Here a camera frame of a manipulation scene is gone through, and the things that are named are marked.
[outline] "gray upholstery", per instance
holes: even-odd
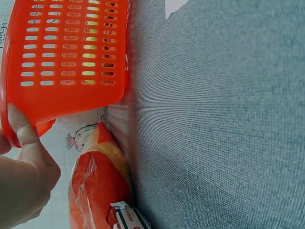
[[[305,228],[305,1],[134,0],[108,108],[156,229]]]

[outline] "orange plastic basket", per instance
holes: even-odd
[[[120,101],[128,0],[16,0],[1,68],[1,123],[15,104],[39,136],[55,118]]]

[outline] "hand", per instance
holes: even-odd
[[[24,115],[8,106],[9,124],[21,150],[15,160],[0,156],[0,228],[9,229],[39,216],[61,172]],[[11,146],[0,130],[0,154]]]

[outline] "orange package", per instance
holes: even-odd
[[[72,229],[110,229],[115,223],[107,216],[111,203],[131,204],[127,159],[102,122],[76,161],[68,195]]]

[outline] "cartoon drawing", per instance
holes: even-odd
[[[104,122],[105,116],[101,117],[101,121]],[[76,131],[75,136],[72,136],[70,133],[66,136],[66,148],[69,150],[75,145],[76,149],[81,151],[87,141],[87,139],[90,137],[93,129],[98,125],[98,123],[94,123],[91,125],[86,125]]]

